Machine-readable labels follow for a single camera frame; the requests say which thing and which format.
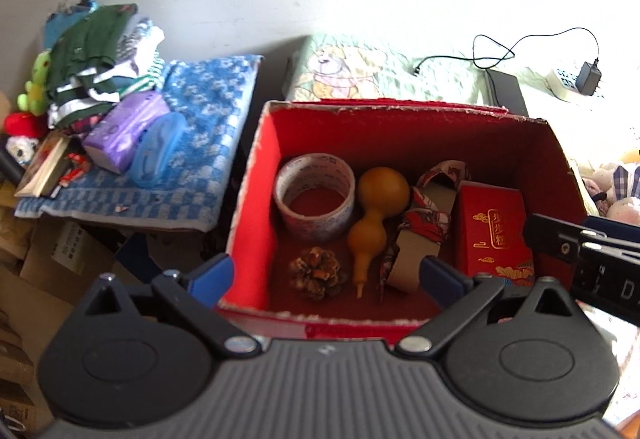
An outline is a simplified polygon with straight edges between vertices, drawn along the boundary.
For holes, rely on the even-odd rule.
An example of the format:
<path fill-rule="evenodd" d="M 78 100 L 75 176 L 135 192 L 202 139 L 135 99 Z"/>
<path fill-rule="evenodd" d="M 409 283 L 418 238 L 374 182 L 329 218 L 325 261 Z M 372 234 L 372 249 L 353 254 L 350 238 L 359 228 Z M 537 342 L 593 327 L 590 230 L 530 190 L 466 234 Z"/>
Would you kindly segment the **small red gift box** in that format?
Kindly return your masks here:
<path fill-rule="evenodd" d="M 535 281 L 523 230 L 526 211 L 516 189 L 463 181 L 456 205 L 456 267 L 469 277 L 489 273 L 518 286 Z"/>

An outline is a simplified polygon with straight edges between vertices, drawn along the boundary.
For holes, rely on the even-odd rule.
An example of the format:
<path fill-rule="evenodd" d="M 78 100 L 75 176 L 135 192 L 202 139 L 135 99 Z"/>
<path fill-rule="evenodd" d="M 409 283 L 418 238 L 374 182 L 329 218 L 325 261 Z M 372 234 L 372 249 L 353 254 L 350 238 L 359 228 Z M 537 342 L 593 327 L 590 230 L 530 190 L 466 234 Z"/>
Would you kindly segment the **beige box with patterned ribbon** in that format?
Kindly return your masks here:
<path fill-rule="evenodd" d="M 380 269 L 381 292 L 387 286 L 412 293 L 419 287 L 420 263 L 437 257 L 451 227 L 451 212 L 461 182 L 469 177 L 465 162 L 449 160 L 427 170 L 410 190 L 395 242 Z"/>

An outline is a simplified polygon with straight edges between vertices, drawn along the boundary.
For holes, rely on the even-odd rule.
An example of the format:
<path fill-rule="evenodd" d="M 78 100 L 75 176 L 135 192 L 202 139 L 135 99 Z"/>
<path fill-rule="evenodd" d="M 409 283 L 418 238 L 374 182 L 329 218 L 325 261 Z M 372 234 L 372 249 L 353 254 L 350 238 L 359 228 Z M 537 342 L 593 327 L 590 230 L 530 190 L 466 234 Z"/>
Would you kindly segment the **brown gourd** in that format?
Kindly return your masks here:
<path fill-rule="evenodd" d="M 367 170 L 357 186 L 357 198 L 363 217 L 348 233 L 348 246 L 354 257 L 352 283 L 356 296 L 362 297 L 372 260 L 384 251 L 387 237 L 384 221 L 402 214 L 409 204 L 410 188 L 397 170 L 374 167 Z"/>

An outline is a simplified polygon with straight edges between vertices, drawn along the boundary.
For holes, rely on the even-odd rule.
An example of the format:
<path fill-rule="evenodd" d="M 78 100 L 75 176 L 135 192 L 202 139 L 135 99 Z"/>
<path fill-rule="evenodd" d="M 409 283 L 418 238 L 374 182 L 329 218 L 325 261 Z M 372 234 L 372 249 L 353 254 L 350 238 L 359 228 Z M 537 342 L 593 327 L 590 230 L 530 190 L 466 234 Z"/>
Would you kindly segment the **brown pine cone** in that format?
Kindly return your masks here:
<path fill-rule="evenodd" d="M 318 246 L 302 251 L 288 265 L 288 273 L 292 288 L 313 300 L 336 296 L 348 279 L 333 251 Z"/>

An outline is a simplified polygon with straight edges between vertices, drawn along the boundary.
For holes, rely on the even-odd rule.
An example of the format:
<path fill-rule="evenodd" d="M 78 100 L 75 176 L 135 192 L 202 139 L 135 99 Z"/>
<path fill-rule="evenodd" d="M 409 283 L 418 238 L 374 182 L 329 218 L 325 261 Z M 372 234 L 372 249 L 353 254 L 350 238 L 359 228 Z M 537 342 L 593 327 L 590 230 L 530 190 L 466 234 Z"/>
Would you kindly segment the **clear printed tape roll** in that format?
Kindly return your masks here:
<path fill-rule="evenodd" d="M 306 241 L 340 234 L 352 217 L 356 179 L 350 166 L 332 154 L 308 153 L 288 161 L 273 185 L 286 229 Z"/>

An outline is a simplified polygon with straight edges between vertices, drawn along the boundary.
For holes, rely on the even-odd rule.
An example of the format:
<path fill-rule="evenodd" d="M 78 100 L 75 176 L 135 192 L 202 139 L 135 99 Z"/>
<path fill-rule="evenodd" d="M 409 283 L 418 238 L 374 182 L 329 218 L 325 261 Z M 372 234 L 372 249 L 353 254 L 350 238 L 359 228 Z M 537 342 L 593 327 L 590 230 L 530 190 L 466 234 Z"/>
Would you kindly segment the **pink plush toy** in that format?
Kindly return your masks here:
<path fill-rule="evenodd" d="M 598 167 L 579 165 L 578 170 L 598 215 L 639 225 L 639 164 L 613 162 Z"/>

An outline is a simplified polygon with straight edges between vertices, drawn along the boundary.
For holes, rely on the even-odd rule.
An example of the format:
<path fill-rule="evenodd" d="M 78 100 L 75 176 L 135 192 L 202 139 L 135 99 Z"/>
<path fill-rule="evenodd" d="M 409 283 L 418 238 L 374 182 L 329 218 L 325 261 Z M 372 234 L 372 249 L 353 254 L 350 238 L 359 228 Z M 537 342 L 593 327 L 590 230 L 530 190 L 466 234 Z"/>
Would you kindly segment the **white power strip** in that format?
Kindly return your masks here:
<path fill-rule="evenodd" d="M 574 101 L 580 96 L 576 86 L 577 76 L 562 69 L 552 69 L 546 76 L 546 84 L 552 95 L 562 101 Z"/>

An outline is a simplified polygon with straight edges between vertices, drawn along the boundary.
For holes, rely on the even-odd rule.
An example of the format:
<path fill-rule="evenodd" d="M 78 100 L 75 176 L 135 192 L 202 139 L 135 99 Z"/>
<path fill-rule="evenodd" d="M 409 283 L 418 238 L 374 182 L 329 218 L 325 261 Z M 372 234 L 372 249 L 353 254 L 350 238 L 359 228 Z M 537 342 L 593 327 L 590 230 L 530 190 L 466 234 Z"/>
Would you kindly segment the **black flat device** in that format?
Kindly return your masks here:
<path fill-rule="evenodd" d="M 495 106 L 502 107 L 514 115 L 528 115 L 520 83 L 514 75 L 487 70 L 485 77 Z"/>

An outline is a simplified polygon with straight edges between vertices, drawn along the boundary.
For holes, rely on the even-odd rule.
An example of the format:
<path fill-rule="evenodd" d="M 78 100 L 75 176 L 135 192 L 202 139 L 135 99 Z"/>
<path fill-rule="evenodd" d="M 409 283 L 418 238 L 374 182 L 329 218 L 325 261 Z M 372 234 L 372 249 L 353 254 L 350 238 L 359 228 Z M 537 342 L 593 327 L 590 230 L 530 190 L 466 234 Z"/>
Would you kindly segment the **stack of books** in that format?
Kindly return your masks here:
<path fill-rule="evenodd" d="M 91 168 L 80 140 L 55 130 L 40 144 L 15 189 L 16 198 L 53 198 Z"/>

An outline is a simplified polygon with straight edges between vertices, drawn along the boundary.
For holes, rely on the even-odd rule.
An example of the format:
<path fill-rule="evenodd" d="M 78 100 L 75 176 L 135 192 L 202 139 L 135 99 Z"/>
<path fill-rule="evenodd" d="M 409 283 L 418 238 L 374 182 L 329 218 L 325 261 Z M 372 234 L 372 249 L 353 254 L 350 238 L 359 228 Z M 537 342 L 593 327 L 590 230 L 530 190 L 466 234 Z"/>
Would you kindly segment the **purple tissue pack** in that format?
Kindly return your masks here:
<path fill-rule="evenodd" d="M 133 92 L 122 99 L 82 140 L 93 163 L 114 174 L 128 170 L 140 137 L 169 108 L 159 92 Z"/>

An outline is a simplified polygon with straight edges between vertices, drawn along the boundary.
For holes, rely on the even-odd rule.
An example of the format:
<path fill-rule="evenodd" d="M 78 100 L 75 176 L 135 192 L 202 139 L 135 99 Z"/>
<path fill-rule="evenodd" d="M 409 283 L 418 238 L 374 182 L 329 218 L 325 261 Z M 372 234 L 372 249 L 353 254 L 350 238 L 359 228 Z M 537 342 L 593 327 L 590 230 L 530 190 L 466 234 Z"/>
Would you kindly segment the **blue plastic case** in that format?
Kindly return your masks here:
<path fill-rule="evenodd" d="M 138 187 L 152 188 L 160 182 L 185 130 L 186 118 L 179 112 L 166 113 L 145 129 L 129 168 Z"/>

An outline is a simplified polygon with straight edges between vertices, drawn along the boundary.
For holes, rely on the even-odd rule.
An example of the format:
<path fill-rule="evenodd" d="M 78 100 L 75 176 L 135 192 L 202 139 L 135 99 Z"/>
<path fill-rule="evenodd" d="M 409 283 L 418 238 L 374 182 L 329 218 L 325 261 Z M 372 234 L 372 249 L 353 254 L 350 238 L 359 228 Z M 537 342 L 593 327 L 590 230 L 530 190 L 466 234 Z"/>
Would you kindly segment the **red cardboard box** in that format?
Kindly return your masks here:
<path fill-rule="evenodd" d="M 283 225 L 273 185 L 286 162 L 317 152 L 337 156 L 356 173 L 387 166 L 409 180 L 459 160 L 475 181 L 518 189 L 531 213 L 573 223 L 587 216 L 577 178 L 545 121 L 441 102 L 268 102 L 227 244 L 234 281 L 218 305 L 247 332 L 393 343 L 438 311 L 424 292 L 383 292 L 374 283 L 362 295 L 346 286 L 322 301 L 292 288 L 288 264 L 307 243 Z"/>

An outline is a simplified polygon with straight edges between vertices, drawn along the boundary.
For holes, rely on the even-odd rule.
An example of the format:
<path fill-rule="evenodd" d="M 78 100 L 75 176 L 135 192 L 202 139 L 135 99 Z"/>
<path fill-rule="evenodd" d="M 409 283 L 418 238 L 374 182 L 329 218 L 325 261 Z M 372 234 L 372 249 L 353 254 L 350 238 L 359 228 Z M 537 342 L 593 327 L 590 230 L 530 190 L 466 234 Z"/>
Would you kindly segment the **red plush toy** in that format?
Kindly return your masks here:
<path fill-rule="evenodd" d="M 3 122 L 4 132 L 10 137 L 28 137 L 43 139 L 49 133 L 44 116 L 35 116 L 30 112 L 14 112 Z"/>

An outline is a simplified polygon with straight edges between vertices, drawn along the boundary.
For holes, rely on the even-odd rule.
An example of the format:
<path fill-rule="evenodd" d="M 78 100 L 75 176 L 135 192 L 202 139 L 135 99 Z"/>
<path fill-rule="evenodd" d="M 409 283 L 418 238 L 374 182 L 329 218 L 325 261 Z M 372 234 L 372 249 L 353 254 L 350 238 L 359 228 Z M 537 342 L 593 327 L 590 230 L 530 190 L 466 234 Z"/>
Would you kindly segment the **blue white checkered towel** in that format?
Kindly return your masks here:
<path fill-rule="evenodd" d="M 145 230 L 214 229 L 261 63 L 260 55 L 166 63 L 160 92 L 186 118 L 186 131 L 158 184 L 140 188 L 126 175 L 92 167 L 53 199 L 19 200 L 14 215 Z"/>

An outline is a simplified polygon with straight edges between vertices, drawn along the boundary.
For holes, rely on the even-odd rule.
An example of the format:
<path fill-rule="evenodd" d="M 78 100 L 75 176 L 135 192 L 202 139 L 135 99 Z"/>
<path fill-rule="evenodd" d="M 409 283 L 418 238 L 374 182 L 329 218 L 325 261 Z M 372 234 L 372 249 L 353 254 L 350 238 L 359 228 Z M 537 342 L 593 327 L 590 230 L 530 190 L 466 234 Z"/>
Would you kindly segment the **floral patterned pillow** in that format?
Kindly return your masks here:
<path fill-rule="evenodd" d="M 288 101 L 444 101 L 489 106 L 485 74 L 465 60 L 422 61 L 352 37 L 312 34 L 288 59 L 282 96 Z"/>

